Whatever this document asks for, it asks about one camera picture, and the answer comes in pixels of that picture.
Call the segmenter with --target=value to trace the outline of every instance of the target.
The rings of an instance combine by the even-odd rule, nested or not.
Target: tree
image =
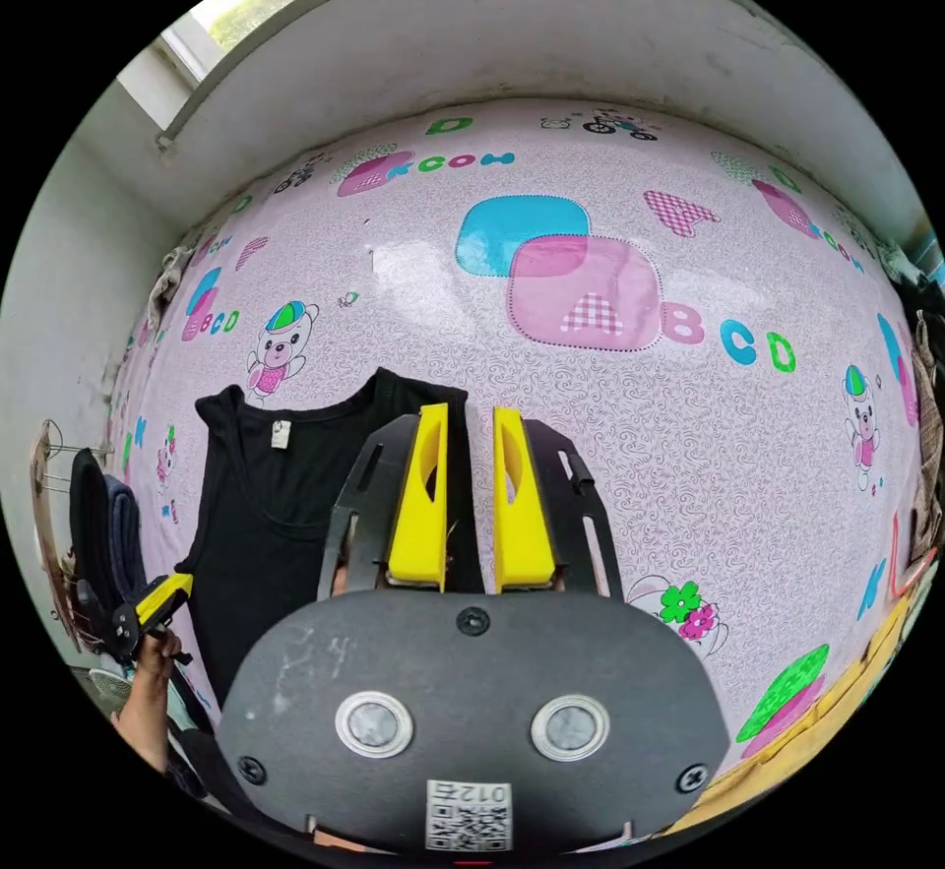
[[[211,23],[210,35],[224,52],[228,52],[291,1],[243,0],[217,16]]]

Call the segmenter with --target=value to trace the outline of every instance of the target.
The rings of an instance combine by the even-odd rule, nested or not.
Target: cartoon bear print
[[[161,505],[162,518],[171,518],[177,524],[177,503],[170,495],[170,477],[177,465],[177,439],[173,424],[167,427],[163,445],[157,450],[157,494],[167,498],[167,504]]]
[[[860,491],[865,491],[869,485],[869,471],[876,450],[879,449],[879,427],[876,425],[876,405],[872,388],[855,364],[847,368],[844,398],[847,401],[844,428],[853,447],[853,464],[857,468],[856,484]]]
[[[704,600],[694,581],[675,587],[665,577],[651,574],[630,588],[627,603],[675,630],[701,659],[718,652],[728,638],[719,608]]]
[[[246,389],[255,401],[262,403],[305,366],[302,351],[317,317],[318,305],[289,301],[263,326],[246,362]]]

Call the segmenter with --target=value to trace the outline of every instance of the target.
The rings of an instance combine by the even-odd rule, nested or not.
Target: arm
[[[163,640],[146,636],[131,695],[121,713],[111,717],[115,730],[162,774],[167,769],[167,683],[178,652],[180,640],[173,633]]]
[[[304,366],[305,355],[299,354],[288,363],[288,372],[285,374],[285,378],[288,380],[289,377],[294,377]]]

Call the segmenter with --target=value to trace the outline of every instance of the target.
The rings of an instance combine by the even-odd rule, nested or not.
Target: gray gripper base
[[[479,636],[457,614],[488,613]],[[362,691],[392,696],[412,718],[406,750],[353,753],[336,712]],[[580,694],[609,715],[604,744],[580,761],[543,757],[532,720]],[[253,804],[297,830],[320,828],[378,849],[426,847],[428,780],[512,787],[512,846],[566,852],[678,820],[728,747],[725,722],[698,657],[668,627],[619,600],[584,593],[465,595],[415,590],[348,593],[296,611],[250,651],[222,711],[220,748]],[[265,770],[239,775],[248,756]]]

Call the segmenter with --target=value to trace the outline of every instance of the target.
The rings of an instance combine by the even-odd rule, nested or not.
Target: white wall
[[[166,128],[192,91],[152,46],[142,49],[118,73],[125,91],[160,128]]]
[[[66,661],[79,656],[58,622],[32,518],[29,462],[46,417],[74,446],[101,445],[128,334],[179,231],[73,140],[27,220],[0,303],[0,498],[14,553],[39,615]],[[72,456],[49,470],[68,476]],[[68,549],[69,498],[51,494],[57,548]]]
[[[612,99],[717,127],[896,242],[924,216],[855,96],[750,0],[295,0],[223,57],[166,129],[166,150],[117,83],[81,136],[185,229],[308,148],[508,97]]]

